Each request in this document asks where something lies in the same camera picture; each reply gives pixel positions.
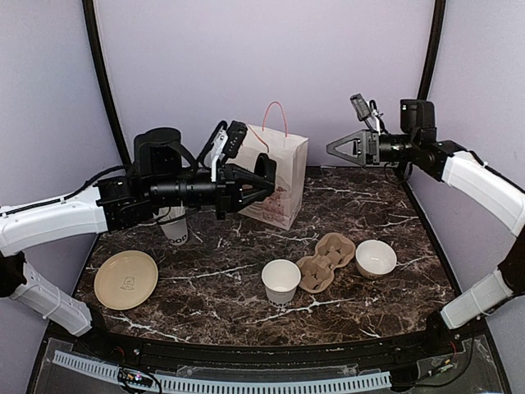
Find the black plastic cup lid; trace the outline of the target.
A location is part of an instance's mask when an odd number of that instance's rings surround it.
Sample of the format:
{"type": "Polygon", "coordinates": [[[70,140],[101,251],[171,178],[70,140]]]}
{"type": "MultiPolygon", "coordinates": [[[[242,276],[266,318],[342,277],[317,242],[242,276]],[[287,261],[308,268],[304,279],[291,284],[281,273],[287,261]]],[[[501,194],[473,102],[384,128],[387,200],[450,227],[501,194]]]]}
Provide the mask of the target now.
{"type": "Polygon", "coordinates": [[[255,162],[253,172],[272,184],[276,181],[276,161],[269,158],[267,153],[260,153],[255,162]]]}

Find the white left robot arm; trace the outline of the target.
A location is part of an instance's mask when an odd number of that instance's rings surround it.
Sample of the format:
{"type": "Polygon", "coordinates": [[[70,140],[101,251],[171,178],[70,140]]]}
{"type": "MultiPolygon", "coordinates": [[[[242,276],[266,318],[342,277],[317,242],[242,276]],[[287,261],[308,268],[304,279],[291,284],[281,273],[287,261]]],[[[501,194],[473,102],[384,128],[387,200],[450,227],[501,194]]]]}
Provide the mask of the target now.
{"type": "Polygon", "coordinates": [[[134,139],[135,160],[87,180],[68,195],[1,209],[1,296],[17,300],[83,337],[98,358],[116,350],[103,317],[83,301],[43,278],[24,251],[36,245],[83,234],[118,231],[146,222],[162,208],[188,213],[213,206],[217,219],[262,202],[276,187],[276,162],[266,153],[252,171],[232,161],[248,127],[221,121],[198,157],[183,146],[181,133],[158,127],[134,139]]]}

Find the white paper coffee cup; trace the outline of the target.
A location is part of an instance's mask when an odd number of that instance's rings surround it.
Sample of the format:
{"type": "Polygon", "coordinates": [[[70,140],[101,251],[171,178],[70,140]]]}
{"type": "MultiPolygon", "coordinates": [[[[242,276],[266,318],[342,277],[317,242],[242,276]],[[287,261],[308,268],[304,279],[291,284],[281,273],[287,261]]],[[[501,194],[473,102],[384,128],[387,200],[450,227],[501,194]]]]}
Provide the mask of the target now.
{"type": "Polygon", "coordinates": [[[275,259],[267,263],[261,278],[268,302],[277,308],[286,307],[292,301],[301,277],[299,267],[289,260],[275,259]]]}

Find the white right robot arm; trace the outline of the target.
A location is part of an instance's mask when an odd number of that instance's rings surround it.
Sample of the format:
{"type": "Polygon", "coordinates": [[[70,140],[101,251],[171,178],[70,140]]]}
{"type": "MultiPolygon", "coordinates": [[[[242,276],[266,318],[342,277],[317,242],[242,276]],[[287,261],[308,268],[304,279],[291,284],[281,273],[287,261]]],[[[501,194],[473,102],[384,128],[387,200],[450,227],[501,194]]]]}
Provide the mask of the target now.
{"type": "Polygon", "coordinates": [[[386,131],[377,108],[361,94],[350,102],[366,129],[327,145],[328,154],[361,167],[382,163],[413,164],[437,181],[469,196],[499,219],[515,242],[497,268],[431,315],[431,327],[418,339],[424,355],[438,355],[450,343],[450,331],[488,315],[524,294],[524,191],[491,170],[473,151],[436,138],[435,107],[430,101],[403,99],[397,135],[386,131]]]}

